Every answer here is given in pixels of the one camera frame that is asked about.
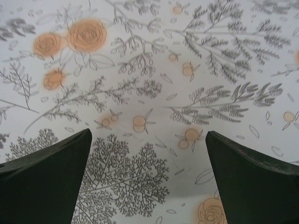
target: orange rose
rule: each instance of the orange rose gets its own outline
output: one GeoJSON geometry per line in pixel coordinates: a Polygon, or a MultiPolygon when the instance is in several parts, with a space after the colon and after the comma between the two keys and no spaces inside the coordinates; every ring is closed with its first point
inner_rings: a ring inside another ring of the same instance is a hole
{"type": "Polygon", "coordinates": [[[60,70],[53,70],[45,75],[43,86],[47,90],[55,90],[61,86],[64,74],[60,70]]]}
{"type": "Polygon", "coordinates": [[[95,19],[82,20],[73,24],[69,30],[71,48],[79,52],[93,52],[105,42],[106,30],[103,24],[95,19]]]}
{"type": "Polygon", "coordinates": [[[221,200],[209,198],[198,208],[199,224],[227,224],[221,200]]]}
{"type": "Polygon", "coordinates": [[[60,50],[61,36],[53,33],[39,35],[33,43],[33,51],[42,57],[50,57],[60,50]]]}

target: orange berry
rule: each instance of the orange berry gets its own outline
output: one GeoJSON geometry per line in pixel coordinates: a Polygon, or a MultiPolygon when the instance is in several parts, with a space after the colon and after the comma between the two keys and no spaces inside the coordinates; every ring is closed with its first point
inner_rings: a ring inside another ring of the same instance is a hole
{"type": "Polygon", "coordinates": [[[195,141],[198,138],[198,132],[195,129],[190,128],[185,132],[185,137],[189,141],[195,141]]]}
{"type": "Polygon", "coordinates": [[[183,74],[184,74],[185,76],[191,76],[191,75],[193,75],[193,70],[192,70],[191,68],[185,67],[185,68],[183,69],[183,74]]]}
{"type": "Polygon", "coordinates": [[[105,118],[105,119],[102,120],[102,125],[103,125],[104,127],[108,127],[109,124],[110,124],[110,121],[109,121],[107,118],[105,118]]]}
{"type": "Polygon", "coordinates": [[[180,15],[183,12],[183,8],[181,6],[175,6],[173,7],[173,12],[176,15],[180,15]]]}
{"type": "Polygon", "coordinates": [[[118,121],[118,116],[117,115],[112,115],[111,120],[114,121],[114,122],[118,121]]]}
{"type": "Polygon", "coordinates": [[[295,120],[295,116],[294,116],[294,114],[292,112],[287,111],[284,114],[284,119],[285,119],[286,122],[292,122],[292,121],[295,120]]]}
{"type": "Polygon", "coordinates": [[[137,126],[134,125],[133,127],[134,131],[136,131],[137,133],[142,133],[144,131],[144,125],[143,126],[137,126]]]}
{"type": "Polygon", "coordinates": [[[189,146],[189,143],[186,140],[181,140],[181,141],[179,141],[178,146],[181,149],[187,149],[189,146]]]}
{"type": "Polygon", "coordinates": [[[145,118],[143,116],[136,116],[134,117],[133,124],[136,126],[143,126],[145,125],[145,118]]]}

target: small orange fruit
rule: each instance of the small orange fruit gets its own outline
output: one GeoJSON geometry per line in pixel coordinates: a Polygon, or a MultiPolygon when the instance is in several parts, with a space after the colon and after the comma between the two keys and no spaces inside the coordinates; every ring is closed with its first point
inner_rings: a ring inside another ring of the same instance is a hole
{"type": "Polygon", "coordinates": [[[181,141],[179,141],[178,146],[181,149],[187,149],[189,146],[189,143],[186,140],[181,140],[181,141]]]}
{"type": "Polygon", "coordinates": [[[114,122],[118,121],[118,116],[117,115],[112,115],[111,120],[114,121],[114,122]]]}
{"type": "Polygon", "coordinates": [[[198,138],[198,132],[195,129],[193,129],[193,128],[189,128],[185,132],[185,137],[189,141],[195,141],[198,138]]]}
{"type": "Polygon", "coordinates": [[[175,55],[175,54],[170,54],[169,55],[169,60],[171,60],[172,62],[174,62],[174,61],[178,60],[178,56],[175,55]]]}
{"type": "Polygon", "coordinates": [[[175,6],[173,7],[173,12],[176,15],[180,15],[183,12],[183,8],[181,6],[175,6]]]}
{"type": "Polygon", "coordinates": [[[108,127],[109,124],[110,124],[110,121],[109,121],[107,118],[105,118],[105,119],[102,120],[102,125],[103,125],[104,127],[108,127]]]}
{"type": "Polygon", "coordinates": [[[287,111],[284,114],[284,119],[285,119],[286,122],[292,122],[292,121],[295,120],[295,116],[294,116],[294,114],[292,112],[287,111]]]}
{"type": "Polygon", "coordinates": [[[134,117],[133,124],[136,126],[143,126],[145,125],[145,118],[143,116],[136,116],[134,117]]]}
{"type": "Polygon", "coordinates": [[[185,68],[183,69],[183,74],[184,74],[185,76],[191,76],[191,75],[193,75],[193,70],[192,70],[191,68],[189,68],[189,67],[185,67],[185,68]]]}
{"type": "Polygon", "coordinates": [[[144,125],[143,126],[137,126],[134,125],[133,127],[134,131],[136,131],[137,133],[142,133],[144,131],[144,125]]]}

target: leafy branch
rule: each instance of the leafy branch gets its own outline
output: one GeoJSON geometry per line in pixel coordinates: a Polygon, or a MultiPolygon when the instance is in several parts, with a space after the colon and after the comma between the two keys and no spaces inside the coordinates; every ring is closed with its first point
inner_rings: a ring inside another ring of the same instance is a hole
{"type": "Polygon", "coordinates": [[[9,69],[9,74],[6,74],[5,68],[3,68],[3,71],[0,71],[0,77],[3,78],[3,83],[13,84],[13,90],[25,98],[26,106],[31,110],[28,105],[29,99],[39,92],[31,91],[31,89],[36,86],[36,83],[32,84],[32,77],[29,77],[28,73],[24,73],[25,67],[21,66],[20,63],[11,63],[9,69]]]}
{"type": "Polygon", "coordinates": [[[154,80],[145,80],[143,86],[137,86],[138,79],[124,80],[122,83],[118,83],[118,88],[110,88],[108,90],[102,90],[104,77],[98,78],[90,82],[89,90],[84,92],[79,89],[77,83],[65,86],[62,89],[62,96],[58,93],[53,101],[56,103],[54,107],[46,111],[32,121],[25,129],[24,133],[39,119],[42,117],[48,119],[56,119],[56,117],[66,117],[69,121],[75,120],[80,122],[80,118],[77,112],[72,112],[70,109],[66,111],[61,110],[64,105],[94,105],[98,112],[102,112],[105,109],[106,101],[100,101],[98,94],[104,94],[105,98],[111,98],[117,104],[127,104],[129,98],[124,97],[125,93],[132,94],[132,91],[136,91],[138,96],[145,95],[150,98],[155,98],[161,93],[162,85],[154,80]]]}
{"type": "Polygon", "coordinates": [[[158,159],[152,144],[146,143],[137,155],[128,157],[125,141],[113,134],[93,142],[77,201],[73,223],[82,216],[93,223],[114,224],[111,218],[119,211],[128,216],[150,217],[157,203],[169,194],[160,185],[168,180],[166,160],[158,159]]]}
{"type": "Polygon", "coordinates": [[[281,84],[270,86],[270,83],[267,83],[263,87],[258,88],[257,84],[251,84],[251,82],[237,86],[233,92],[225,90],[223,85],[214,86],[207,90],[202,87],[189,95],[189,99],[192,101],[191,104],[167,108],[172,109],[173,113],[170,116],[172,120],[187,125],[192,123],[208,125],[208,120],[212,118],[239,123],[241,122],[240,119],[244,117],[243,113],[249,110],[242,107],[240,103],[253,101],[253,105],[257,107],[272,106],[275,103],[275,98],[283,92],[283,89],[280,87],[281,84]],[[230,101],[216,104],[221,99],[230,101]],[[208,113],[200,113],[200,109],[207,109],[208,113]]]}

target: botanical print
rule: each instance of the botanical print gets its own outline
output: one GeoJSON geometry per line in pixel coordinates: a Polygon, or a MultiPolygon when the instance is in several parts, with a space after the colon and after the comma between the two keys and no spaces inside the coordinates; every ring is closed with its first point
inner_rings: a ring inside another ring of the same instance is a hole
{"type": "Polygon", "coordinates": [[[299,164],[297,0],[18,0],[0,14],[0,163],[89,128],[73,224],[227,224],[209,131],[299,164]]]}

